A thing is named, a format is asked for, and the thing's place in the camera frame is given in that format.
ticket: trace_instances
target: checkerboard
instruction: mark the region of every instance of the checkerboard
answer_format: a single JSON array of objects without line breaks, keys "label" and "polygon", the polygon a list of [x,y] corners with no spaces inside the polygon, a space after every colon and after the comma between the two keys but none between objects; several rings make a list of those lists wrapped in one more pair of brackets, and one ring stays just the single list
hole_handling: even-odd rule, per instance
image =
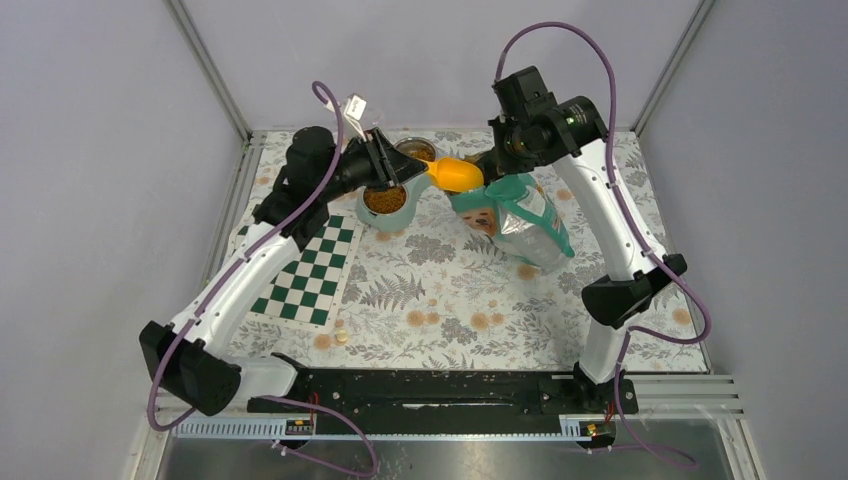
[{"label": "checkerboard", "polygon": [[[247,226],[231,242],[240,245]],[[353,217],[332,215],[298,260],[271,280],[247,318],[310,331],[332,329],[362,225]]]}]

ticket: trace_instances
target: yellow scoop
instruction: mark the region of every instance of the yellow scoop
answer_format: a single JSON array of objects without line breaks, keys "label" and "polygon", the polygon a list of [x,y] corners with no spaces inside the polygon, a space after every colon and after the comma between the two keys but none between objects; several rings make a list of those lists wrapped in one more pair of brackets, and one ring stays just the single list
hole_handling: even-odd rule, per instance
[{"label": "yellow scoop", "polygon": [[441,190],[462,193],[483,186],[483,172],[473,163],[453,157],[424,163],[433,185]]}]

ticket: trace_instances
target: dog face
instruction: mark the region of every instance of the dog face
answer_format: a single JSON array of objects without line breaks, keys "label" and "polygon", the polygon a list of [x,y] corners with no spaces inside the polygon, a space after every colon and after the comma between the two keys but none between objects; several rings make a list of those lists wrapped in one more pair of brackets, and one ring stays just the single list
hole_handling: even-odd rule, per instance
[{"label": "dog face", "polygon": [[495,222],[495,211],[489,207],[475,208],[462,212],[462,221],[474,230],[486,232],[486,235],[494,237],[498,233]]}]

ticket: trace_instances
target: white wall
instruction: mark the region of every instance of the white wall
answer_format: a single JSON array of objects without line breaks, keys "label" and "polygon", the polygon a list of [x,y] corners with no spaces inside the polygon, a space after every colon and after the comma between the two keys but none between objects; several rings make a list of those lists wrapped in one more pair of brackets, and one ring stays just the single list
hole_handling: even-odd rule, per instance
[{"label": "white wall", "polygon": [[848,8],[719,2],[643,136],[769,479],[845,478]]},{"label": "white wall", "polygon": [[[245,119],[256,129],[329,124],[309,85],[359,92],[387,125],[480,127],[497,114],[490,88],[506,42],[536,22],[570,22],[609,55],[619,126],[648,99],[698,0],[185,0]],[[536,64],[560,101],[609,107],[603,66],[574,34],[535,32],[505,74]]]},{"label": "white wall", "polygon": [[0,478],[115,479],[239,140],[165,5],[0,2]]}]

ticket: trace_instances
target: table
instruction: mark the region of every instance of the table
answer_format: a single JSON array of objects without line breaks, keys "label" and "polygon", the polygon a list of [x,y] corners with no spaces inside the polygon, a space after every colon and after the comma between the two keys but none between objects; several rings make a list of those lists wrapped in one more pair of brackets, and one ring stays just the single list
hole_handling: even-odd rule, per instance
[{"label": "table", "polygon": [[[492,145],[483,130],[397,130],[396,141],[424,137],[462,157]],[[270,132],[235,232],[252,205],[270,191],[293,132]],[[638,140],[617,132],[615,155],[634,201],[667,245]],[[415,220],[389,235],[364,226],[340,306],[326,333],[245,318],[229,347],[236,356],[281,352],[313,367],[570,370],[580,356],[590,318],[580,290],[604,274],[603,258],[568,186],[549,167],[533,173],[554,201],[577,256],[549,274],[506,257],[473,233],[444,193],[422,195]],[[333,202],[334,214],[353,215],[355,195]],[[694,335],[683,294],[664,290],[641,315],[642,324],[675,337]],[[344,330],[340,341],[335,331]],[[634,334],[625,367],[631,371],[703,372],[697,345],[680,346]]]}]

